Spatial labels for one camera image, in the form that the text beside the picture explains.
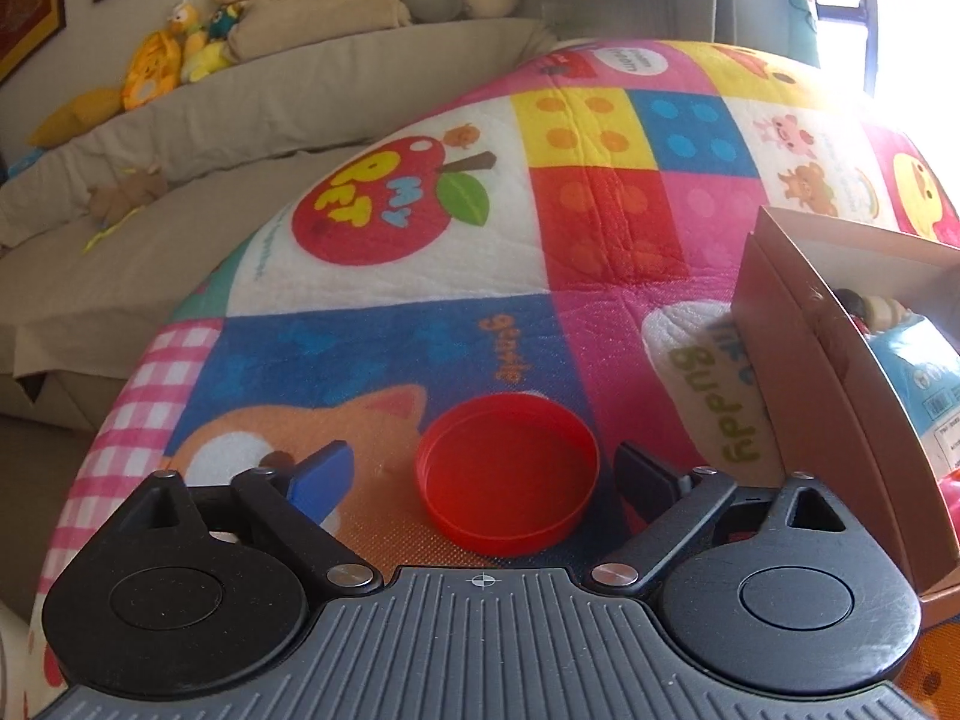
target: silver bolt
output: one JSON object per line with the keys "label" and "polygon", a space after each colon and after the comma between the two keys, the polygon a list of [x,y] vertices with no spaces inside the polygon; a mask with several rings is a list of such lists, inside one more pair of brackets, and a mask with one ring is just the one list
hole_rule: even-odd
{"label": "silver bolt", "polygon": [[640,579],[640,574],[632,565],[622,562],[602,563],[590,572],[590,576],[597,584],[608,587],[629,587]]}
{"label": "silver bolt", "polygon": [[326,577],[344,589],[357,589],[365,587],[373,581],[373,570],[369,566],[359,565],[355,562],[335,565],[328,572]]}

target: printed pink pig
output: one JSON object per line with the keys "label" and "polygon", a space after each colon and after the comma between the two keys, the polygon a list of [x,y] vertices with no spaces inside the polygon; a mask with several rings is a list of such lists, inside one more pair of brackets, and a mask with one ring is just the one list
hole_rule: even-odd
{"label": "printed pink pig", "polygon": [[754,126],[762,133],[765,143],[777,143],[796,156],[816,159],[817,155],[810,148],[814,143],[813,136],[800,128],[793,114],[775,116],[769,122],[754,122]]}

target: beige sofa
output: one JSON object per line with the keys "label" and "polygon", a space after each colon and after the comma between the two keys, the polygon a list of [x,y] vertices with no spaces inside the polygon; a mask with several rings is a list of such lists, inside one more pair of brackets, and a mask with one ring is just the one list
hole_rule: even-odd
{"label": "beige sofa", "polygon": [[[421,25],[182,87],[0,187],[0,413],[103,422],[181,300],[280,208],[403,124],[547,52],[536,20]],[[88,187],[158,161],[174,187],[83,254]]]}

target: gray ribbed platform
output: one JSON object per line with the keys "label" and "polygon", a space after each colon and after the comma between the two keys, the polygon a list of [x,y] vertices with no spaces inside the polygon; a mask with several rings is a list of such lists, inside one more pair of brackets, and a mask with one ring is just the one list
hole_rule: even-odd
{"label": "gray ribbed platform", "polygon": [[271,672],[170,704],[74,688],[43,720],[922,720],[888,685],[782,702],[692,668],[642,605],[563,570],[410,568],[371,598],[328,605]]}

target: brown plush toy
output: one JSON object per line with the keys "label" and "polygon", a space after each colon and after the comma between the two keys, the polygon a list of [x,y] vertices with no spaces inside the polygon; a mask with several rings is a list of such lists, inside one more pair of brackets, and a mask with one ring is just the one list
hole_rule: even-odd
{"label": "brown plush toy", "polygon": [[168,189],[160,165],[151,165],[147,170],[133,170],[130,177],[115,187],[93,187],[89,190],[90,215],[100,221],[100,229],[106,230],[121,223],[132,211],[164,196]]}

